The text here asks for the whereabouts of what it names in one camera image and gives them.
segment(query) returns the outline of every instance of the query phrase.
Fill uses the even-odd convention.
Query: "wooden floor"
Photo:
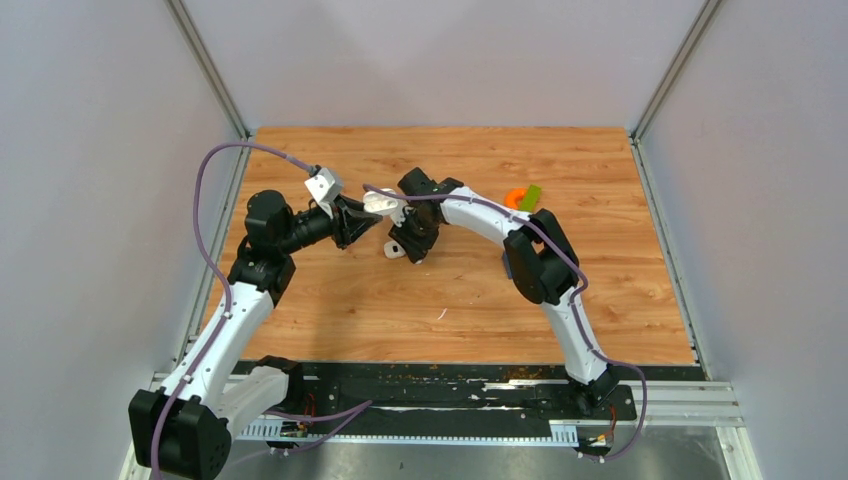
[[[513,188],[539,185],[539,207],[557,215],[591,281],[584,303],[606,353],[643,364],[692,363],[623,129],[263,128],[256,141],[333,168],[354,198],[362,183],[395,187],[416,166],[498,202]],[[276,157],[252,154],[225,272],[245,234],[247,199],[275,189],[305,209],[305,178]],[[494,244],[443,226],[416,266],[383,255],[390,225],[384,221],[345,251],[325,240],[296,253],[289,289],[243,358],[562,362],[545,315],[506,278]],[[211,301],[220,295],[216,286]]]

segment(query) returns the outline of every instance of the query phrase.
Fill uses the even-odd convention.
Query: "small white piece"
[[[321,170],[318,170],[318,173],[307,178],[303,184],[306,185],[306,189],[309,190],[309,194],[312,195],[318,206],[332,218],[333,207],[331,204],[344,188],[341,177],[329,168],[322,167]]]
[[[391,188],[381,190],[386,193],[395,193]],[[406,218],[403,212],[407,205],[405,200],[387,197],[379,192],[365,192],[365,195],[362,196],[362,203],[365,205],[364,210],[366,212],[376,213],[384,217],[389,216],[396,227],[403,225],[403,220]]]
[[[395,193],[394,190],[385,188],[384,192]],[[381,195],[377,192],[365,192],[362,196],[362,203],[365,204],[365,211],[368,213],[376,213],[377,215],[387,216],[397,210],[398,201],[394,198]]]
[[[401,247],[396,241],[389,240],[385,245],[383,245],[383,253],[386,255],[386,258],[395,259],[405,256],[406,250],[404,250],[403,247]]]
[[[274,367],[255,367],[250,375],[221,395],[218,418],[227,420],[235,438],[269,405],[286,397],[289,376]]]

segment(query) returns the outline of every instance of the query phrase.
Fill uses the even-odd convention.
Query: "green block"
[[[539,197],[542,196],[542,188],[536,185],[527,187],[527,194],[521,199],[518,209],[522,212],[532,212],[536,209],[536,204],[539,203]]]

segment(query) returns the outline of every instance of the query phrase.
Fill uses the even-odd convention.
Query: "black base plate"
[[[329,415],[373,402],[349,435],[548,437],[551,419],[609,421],[610,405],[619,420],[635,420],[630,387],[619,385],[589,416],[574,401],[575,387],[545,383],[566,378],[562,366],[402,363],[304,363],[305,391],[316,401],[316,415]],[[252,362],[240,362],[235,373],[248,373]],[[703,379],[697,367],[646,367],[649,379]],[[622,369],[620,378],[632,375]],[[514,389],[490,389],[487,383],[537,380]],[[310,433],[327,433],[337,422],[316,424]]]

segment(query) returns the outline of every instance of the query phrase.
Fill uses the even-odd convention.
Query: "white object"
[[[384,192],[395,193],[391,188],[381,189]],[[368,213],[376,213],[377,215],[389,216],[392,223],[399,227],[403,224],[405,218],[403,209],[407,206],[405,200],[387,197],[379,192],[365,192],[362,196],[362,203],[365,204],[365,211]]]
[[[472,198],[484,198],[474,193],[468,187],[457,188],[450,193]],[[513,217],[530,218],[530,213],[528,212],[521,212],[507,207],[503,208],[508,210]],[[471,203],[467,200],[445,200],[441,204],[441,209],[445,220],[449,224],[465,227],[479,233],[499,247],[503,247],[503,241],[509,232],[521,227],[512,218],[507,218],[489,207]],[[568,299],[573,291],[574,288],[566,291],[560,297],[559,305],[544,302],[540,306],[545,312],[545,315],[547,315],[559,346],[565,354],[565,370],[568,372],[568,375],[580,383],[588,384],[604,373],[606,364],[589,350],[589,347],[580,336],[577,321],[568,304]],[[601,347],[595,340],[595,333],[592,331],[592,326],[586,321],[586,312],[583,310],[583,301],[579,295],[575,303],[577,310],[580,312],[580,318],[582,319],[581,321],[583,322],[583,327],[586,330],[589,340],[595,349],[601,352]]]
[[[336,199],[344,188],[344,182],[339,175],[329,168],[322,167],[318,173],[303,182],[309,194],[330,218],[333,217],[333,200]]]
[[[404,250],[403,247],[401,247],[396,241],[389,240],[385,245],[383,245],[383,253],[386,254],[386,258],[394,259],[405,256],[406,250]]]
[[[253,419],[285,398],[288,375],[276,368],[256,367],[243,382],[224,393],[224,385],[248,340],[274,308],[268,292],[257,291],[254,285],[237,282],[232,289],[232,315],[178,398],[199,397],[201,405],[209,407],[218,418],[228,420],[227,429],[235,438]],[[172,394],[179,381],[187,376],[188,367],[209,342],[212,331],[223,320],[222,315],[223,299],[186,358],[162,381],[165,394]]]

